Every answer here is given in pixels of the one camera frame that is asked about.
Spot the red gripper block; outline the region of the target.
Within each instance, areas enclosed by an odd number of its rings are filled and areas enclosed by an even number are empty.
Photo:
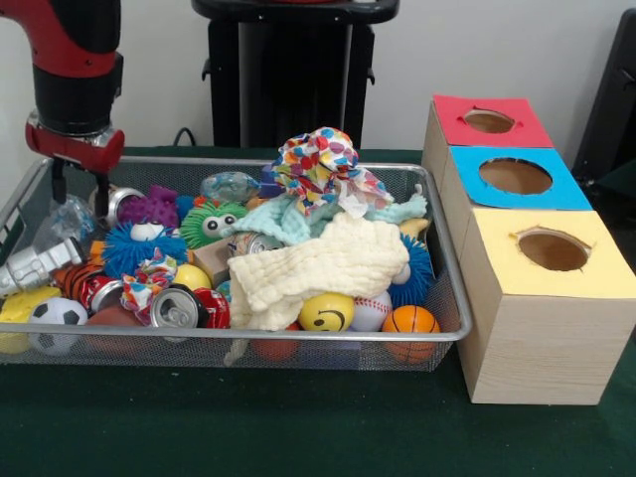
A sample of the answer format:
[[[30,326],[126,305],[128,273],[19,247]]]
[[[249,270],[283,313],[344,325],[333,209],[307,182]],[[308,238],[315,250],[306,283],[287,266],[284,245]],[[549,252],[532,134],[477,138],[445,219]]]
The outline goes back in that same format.
[[[93,172],[96,181],[94,210],[98,219],[108,214],[110,183],[106,175],[119,162],[125,142],[122,130],[109,128],[96,136],[65,136],[28,122],[25,126],[28,146],[44,156],[54,157],[52,164],[52,196],[58,204],[67,199],[64,176],[65,162],[74,162]]]

